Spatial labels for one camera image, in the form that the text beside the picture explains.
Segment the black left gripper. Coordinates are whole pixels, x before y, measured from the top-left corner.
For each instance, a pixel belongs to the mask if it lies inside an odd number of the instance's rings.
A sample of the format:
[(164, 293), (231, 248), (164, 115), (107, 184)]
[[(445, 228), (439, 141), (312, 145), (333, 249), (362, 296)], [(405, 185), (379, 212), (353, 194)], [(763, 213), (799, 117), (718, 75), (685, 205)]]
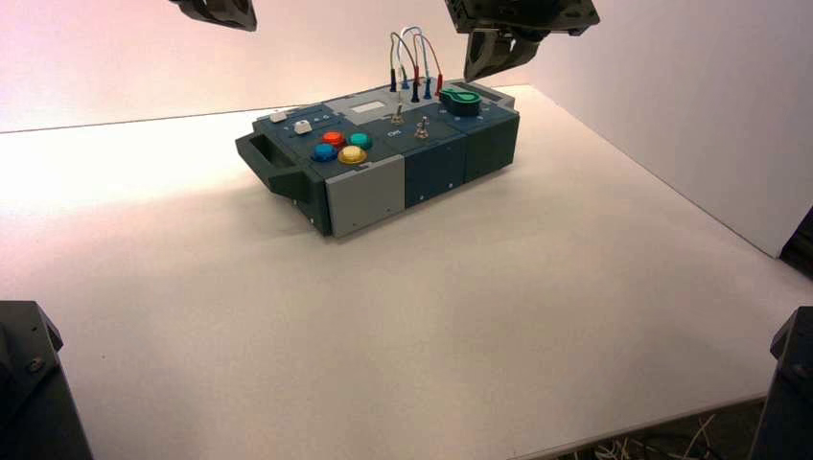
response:
[(193, 20), (247, 32), (257, 30), (251, 0), (171, 0), (171, 3)]

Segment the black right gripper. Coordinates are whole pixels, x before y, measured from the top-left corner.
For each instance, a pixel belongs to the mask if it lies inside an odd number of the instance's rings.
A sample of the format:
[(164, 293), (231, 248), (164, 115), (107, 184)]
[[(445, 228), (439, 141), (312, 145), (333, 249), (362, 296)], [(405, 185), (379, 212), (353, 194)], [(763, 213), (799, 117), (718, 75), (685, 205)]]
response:
[(588, 0), (452, 0), (445, 1), (455, 29), (469, 33), (464, 80), (477, 81), (527, 64), (542, 42), (541, 34), (516, 33), (512, 40), (499, 30), (543, 31), (580, 35), (600, 22)]

